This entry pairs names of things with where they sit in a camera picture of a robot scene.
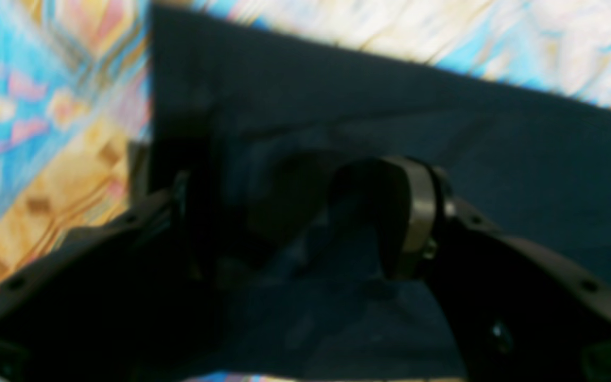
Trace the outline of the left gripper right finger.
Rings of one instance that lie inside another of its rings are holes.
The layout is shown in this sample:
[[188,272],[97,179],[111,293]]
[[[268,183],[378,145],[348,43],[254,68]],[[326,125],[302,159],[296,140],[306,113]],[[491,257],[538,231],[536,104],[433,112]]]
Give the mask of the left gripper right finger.
[[355,196],[383,276],[436,298],[470,381],[611,381],[611,287],[567,257],[502,232],[439,167],[401,157],[337,170],[329,202]]

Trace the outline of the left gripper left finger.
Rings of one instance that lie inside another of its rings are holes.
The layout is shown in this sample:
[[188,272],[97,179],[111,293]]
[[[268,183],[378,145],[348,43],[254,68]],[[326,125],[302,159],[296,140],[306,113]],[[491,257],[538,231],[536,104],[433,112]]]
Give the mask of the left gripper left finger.
[[136,381],[214,337],[208,194],[188,171],[0,283],[0,377]]

